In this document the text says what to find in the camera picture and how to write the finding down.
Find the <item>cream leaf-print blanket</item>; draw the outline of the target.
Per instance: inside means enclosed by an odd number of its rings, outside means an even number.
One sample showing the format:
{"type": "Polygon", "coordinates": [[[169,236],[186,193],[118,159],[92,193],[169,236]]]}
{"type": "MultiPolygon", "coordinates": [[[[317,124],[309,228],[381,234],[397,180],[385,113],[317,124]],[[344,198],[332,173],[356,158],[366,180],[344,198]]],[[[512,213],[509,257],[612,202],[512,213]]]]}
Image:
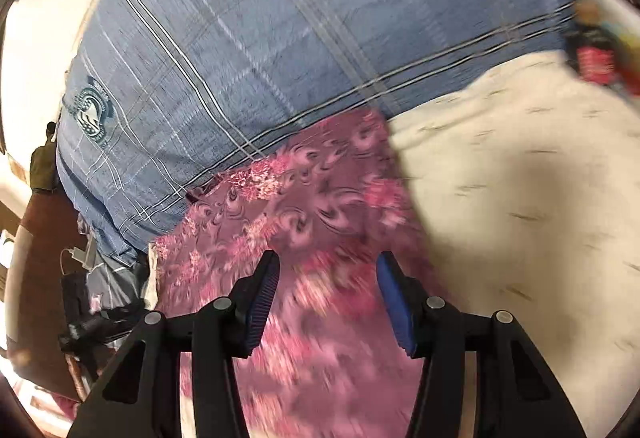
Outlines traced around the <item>cream leaf-print blanket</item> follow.
{"type": "Polygon", "coordinates": [[[454,305],[511,311],[587,435],[607,435],[639,388],[637,109],[542,52],[390,132],[454,305]]]}

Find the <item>purple floral shirt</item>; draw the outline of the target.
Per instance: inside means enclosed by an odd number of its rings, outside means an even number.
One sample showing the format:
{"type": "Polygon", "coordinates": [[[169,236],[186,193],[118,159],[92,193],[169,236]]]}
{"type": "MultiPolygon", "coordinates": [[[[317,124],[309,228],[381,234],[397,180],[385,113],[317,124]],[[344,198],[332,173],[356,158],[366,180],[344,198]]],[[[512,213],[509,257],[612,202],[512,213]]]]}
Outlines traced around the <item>purple floral shirt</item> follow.
{"type": "Polygon", "coordinates": [[[279,254],[262,343],[236,362],[250,433],[400,437],[421,366],[397,344],[375,262],[395,254],[438,289],[382,115],[334,115],[275,154],[193,189],[183,220],[150,246],[158,308],[194,313],[279,254]]]}

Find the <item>blue plaid pillow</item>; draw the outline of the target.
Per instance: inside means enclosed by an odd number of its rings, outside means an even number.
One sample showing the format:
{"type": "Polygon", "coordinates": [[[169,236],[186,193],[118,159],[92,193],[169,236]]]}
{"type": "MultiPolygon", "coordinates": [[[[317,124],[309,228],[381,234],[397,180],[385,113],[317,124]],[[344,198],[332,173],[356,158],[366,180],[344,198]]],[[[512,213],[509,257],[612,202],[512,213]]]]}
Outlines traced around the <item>blue plaid pillow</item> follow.
{"type": "Polygon", "coordinates": [[[62,186],[132,264],[193,186],[334,113],[393,117],[558,50],[573,1],[96,0],[62,99],[62,186]]]}

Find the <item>grey striped bedsheet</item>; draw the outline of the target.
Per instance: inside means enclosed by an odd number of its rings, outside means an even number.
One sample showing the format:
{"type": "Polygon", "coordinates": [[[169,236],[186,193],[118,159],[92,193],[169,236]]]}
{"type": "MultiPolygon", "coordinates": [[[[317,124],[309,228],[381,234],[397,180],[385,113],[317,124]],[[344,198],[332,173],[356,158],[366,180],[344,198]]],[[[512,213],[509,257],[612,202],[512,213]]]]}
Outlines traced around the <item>grey striped bedsheet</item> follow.
{"type": "Polygon", "coordinates": [[[77,216],[77,228],[87,238],[86,247],[96,248],[96,267],[86,273],[90,313],[126,307],[141,299],[150,273],[146,255],[138,253],[132,263],[127,263],[122,256],[103,255],[94,231],[81,215],[77,216]]]}

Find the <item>dark bottle red label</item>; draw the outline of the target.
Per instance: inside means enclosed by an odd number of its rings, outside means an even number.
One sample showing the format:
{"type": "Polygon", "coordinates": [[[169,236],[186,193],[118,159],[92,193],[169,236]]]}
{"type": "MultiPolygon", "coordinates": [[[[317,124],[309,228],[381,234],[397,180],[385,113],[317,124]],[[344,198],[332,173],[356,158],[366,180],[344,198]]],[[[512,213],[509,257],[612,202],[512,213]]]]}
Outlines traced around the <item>dark bottle red label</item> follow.
{"type": "Polygon", "coordinates": [[[603,86],[615,81],[615,50],[611,36],[601,26],[598,6],[580,0],[575,5],[573,55],[580,76],[603,86]]]}

